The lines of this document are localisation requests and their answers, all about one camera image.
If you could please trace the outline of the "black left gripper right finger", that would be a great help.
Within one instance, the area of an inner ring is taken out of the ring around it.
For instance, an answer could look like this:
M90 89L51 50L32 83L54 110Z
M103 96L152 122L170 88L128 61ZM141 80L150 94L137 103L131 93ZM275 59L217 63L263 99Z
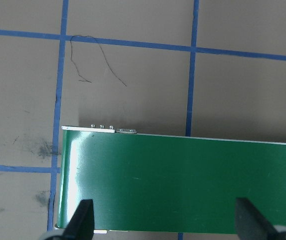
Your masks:
M241 240L274 240L279 232L245 197L235 201L235 231Z

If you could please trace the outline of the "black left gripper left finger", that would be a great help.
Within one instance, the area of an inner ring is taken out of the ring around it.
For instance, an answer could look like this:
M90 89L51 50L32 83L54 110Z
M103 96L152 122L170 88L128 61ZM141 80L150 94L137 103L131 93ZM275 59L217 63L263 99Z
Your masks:
M94 208L92 199L81 200L69 224L65 228L63 240L91 240L94 236Z

